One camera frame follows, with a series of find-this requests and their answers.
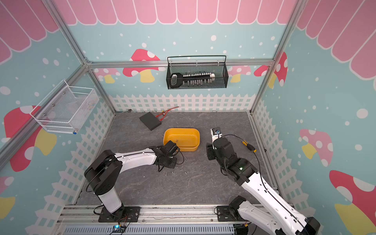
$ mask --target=white wire basket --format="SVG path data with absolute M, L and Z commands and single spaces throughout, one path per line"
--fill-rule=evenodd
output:
M 62 88 L 46 106 L 40 111 L 37 110 L 58 87 Z M 30 112 L 30 115 L 48 132 L 77 134 L 99 101 L 95 89 L 69 86 L 65 80 L 50 93 Z

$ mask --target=yellow bowl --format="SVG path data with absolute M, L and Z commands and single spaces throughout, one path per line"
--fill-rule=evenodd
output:
M 182 152 L 196 151 L 200 145 L 200 132 L 194 128 L 170 128 L 165 131 L 163 144 L 170 140 Z

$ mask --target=gray floor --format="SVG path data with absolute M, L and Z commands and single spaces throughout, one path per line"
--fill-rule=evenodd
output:
M 242 187 L 221 174 L 216 160 L 209 161 L 206 156 L 206 143 L 211 142 L 210 128 L 214 127 L 221 127 L 224 134 L 237 134 L 258 149 L 247 113 L 171 112 L 162 121 L 162 125 L 153 131 L 147 129 L 139 120 L 144 114 L 117 114 L 102 151 L 111 149 L 113 152 L 125 153 L 162 145 L 164 132 L 172 127 L 196 128 L 200 132 L 200 146 L 194 152 L 183 152 L 187 160 L 175 169 L 174 174 L 169 168 L 157 172 L 156 165 L 141 166 L 122 172 L 116 181 L 115 189 L 125 205 L 228 204 L 237 195 L 245 197 L 251 203 L 258 203 Z M 238 157 L 248 159 L 258 168 L 257 160 L 239 139 L 232 136 L 228 136 L 228 139 Z M 270 183 L 259 152 L 257 156 L 261 163 L 262 176 Z M 85 190 L 77 201 L 77 205 L 99 204 L 99 199 Z

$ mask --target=wire mesh basket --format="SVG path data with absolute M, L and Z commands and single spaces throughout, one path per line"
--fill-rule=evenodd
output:
M 226 88 L 226 56 L 167 57 L 168 89 Z
M 50 92 L 30 115 L 48 132 L 76 134 L 97 105 L 99 97 L 93 88 L 69 86 L 63 81 L 51 91 L 62 87 L 58 93 L 35 113 Z

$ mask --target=pink mushroom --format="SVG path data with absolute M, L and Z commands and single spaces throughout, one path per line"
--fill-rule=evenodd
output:
M 374 233 L 376 231 L 375 186 L 334 170 L 330 171 L 329 179 L 333 186 L 351 202 L 350 205 L 335 204 L 335 209 L 350 233 Z
M 326 132 L 302 129 L 300 130 L 300 137 L 308 142 L 302 147 L 302 150 L 307 158 L 312 159 L 315 153 L 318 153 L 321 163 L 327 167 L 332 161 L 333 144 L 332 139 Z
M 115 82 L 111 75 L 120 76 L 119 71 L 115 68 L 96 68 L 94 72 L 97 75 L 99 81 L 102 82 L 103 78 L 105 78 L 106 83 Z
M 263 65 L 259 67 L 255 71 L 255 76 L 260 77 L 264 76 L 268 70 L 268 66 Z M 276 78 L 278 78 L 279 85 L 283 86 L 285 84 L 286 75 L 287 75 L 287 55 L 285 52 L 283 52 L 281 59 L 279 60 L 279 63 L 277 64 L 276 70 L 271 76 L 271 79 L 268 83 L 268 86 L 273 89 L 274 88 L 274 82 L 276 81 Z
M 159 61 L 160 59 L 150 51 L 144 50 L 144 49 L 137 49 L 130 61 Z M 165 71 L 165 67 L 154 67 L 154 68 L 124 68 L 123 74 L 127 77 L 133 77 L 140 73 L 141 75 L 141 82 L 154 82 L 155 78 L 152 75 L 151 70 L 159 70 L 159 71 Z
M 6 138 L 3 142 L 7 142 L 17 131 L 31 118 L 30 112 L 35 106 L 23 106 L 13 109 L 4 117 L 4 127 Z M 25 170 L 33 157 L 34 147 L 41 149 L 44 155 L 48 155 L 56 144 L 57 137 L 49 134 L 42 127 L 38 129 L 26 140 L 21 148 L 10 159 L 10 164 L 15 172 Z
M 227 72 L 229 73 L 229 77 L 231 77 L 232 83 L 240 82 L 240 75 L 250 75 L 251 74 L 251 67 L 244 65 L 244 66 L 232 66 L 230 67 Z
M 12 176 L 0 177 L 0 194 L 13 183 L 14 178 Z

